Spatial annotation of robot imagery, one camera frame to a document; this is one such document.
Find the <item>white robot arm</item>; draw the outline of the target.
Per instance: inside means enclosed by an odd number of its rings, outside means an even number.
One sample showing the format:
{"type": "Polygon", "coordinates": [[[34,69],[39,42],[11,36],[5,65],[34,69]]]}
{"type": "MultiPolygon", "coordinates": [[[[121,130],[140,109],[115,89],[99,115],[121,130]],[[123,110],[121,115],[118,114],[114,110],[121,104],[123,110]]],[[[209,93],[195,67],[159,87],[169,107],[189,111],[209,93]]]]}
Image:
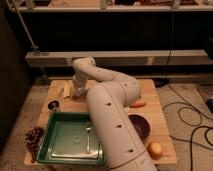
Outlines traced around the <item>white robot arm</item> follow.
{"type": "Polygon", "coordinates": [[[87,108],[110,171],[157,171],[125,108],[141,98],[132,76],[96,66],[92,57],[72,61],[74,96],[87,108]]]}

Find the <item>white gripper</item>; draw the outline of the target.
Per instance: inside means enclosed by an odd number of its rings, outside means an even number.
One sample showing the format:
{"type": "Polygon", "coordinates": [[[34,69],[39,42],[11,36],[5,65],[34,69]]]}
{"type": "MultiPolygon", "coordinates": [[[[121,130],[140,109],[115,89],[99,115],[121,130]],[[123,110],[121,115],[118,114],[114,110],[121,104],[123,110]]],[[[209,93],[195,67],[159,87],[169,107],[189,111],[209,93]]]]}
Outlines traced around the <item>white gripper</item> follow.
{"type": "Polygon", "coordinates": [[[81,74],[75,74],[72,79],[73,86],[71,85],[69,81],[66,81],[64,83],[63,97],[68,98],[68,97],[74,96],[76,98],[79,98],[82,95],[84,95],[87,92],[87,89],[86,89],[87,80],[88,80],[87,76],[81,75],[81,74]]]}

